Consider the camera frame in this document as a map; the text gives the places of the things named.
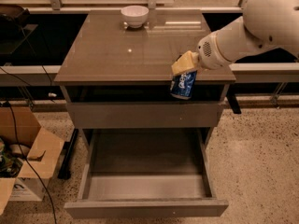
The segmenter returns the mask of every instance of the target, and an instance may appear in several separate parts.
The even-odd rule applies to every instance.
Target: cardboard box
[[[64,140],[41,128],[28,107],[12,107],[17,123],[17,134],[21,144],[31,147],[27,156],[40,157],[41,161],[29,161],[47,186],[52,178]],[[0,137],[6,144],[16,144],[14,121],[9,107],[0,107]],[[16,178],[0,178],[0,215],[8,200],[42,201],[45,190],[35,172],[24,162]]]

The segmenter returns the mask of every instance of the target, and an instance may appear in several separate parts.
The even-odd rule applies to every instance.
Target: drawer front
[[[216,127],[222,103],[68,104],[76,128]]]
[[[93,132],[73,218],[219,217],[198,129]]]

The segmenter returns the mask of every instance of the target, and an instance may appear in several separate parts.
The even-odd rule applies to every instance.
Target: blue can
[[[193,71],[173,77],[170,87],[171,95],[179,99],[189,100],[192,97],[196,74],[197,71]]]

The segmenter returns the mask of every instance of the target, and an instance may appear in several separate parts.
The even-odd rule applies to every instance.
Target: floor
[[[79,137],[71,178],[60,180],[55,174],[49,184],[58,223],[299,223],[299,103],[292,101],[288,106],[286,101],[280,109],[263,103],[268,105],[241,101],[242,115],[225,109],[210,139],[207,156],[213,186],[218,198],[229,202],[221,217],[73,219],[64,203],[77,198],[87,155]],[[73,125],[67,113],[35,115],[43,127],[69,140]],[[54,223],[49,198],[40,203],[8,203],[0,223]]]

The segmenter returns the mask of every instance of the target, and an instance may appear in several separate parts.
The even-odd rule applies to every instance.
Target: cardboard box flap
[[[30,147],[40,130],[40,124],[29,107],[12,107],[16,119],[18,140]],[[17,143],[13,114],[9,107],[0,108],[0,137],[8,145]]]
[[[57,161],[64,147],[64,140],[55,134],[41,128],[31,150],[27,156],[28,160],[42,157],[41,161],[29,161],[41,178],[51,178],[54,174]],[[18,175],[21,178],[36,178],[35,172],[25,162]]]
[[[7,206],[16,178],[0,178],[0,216]]]

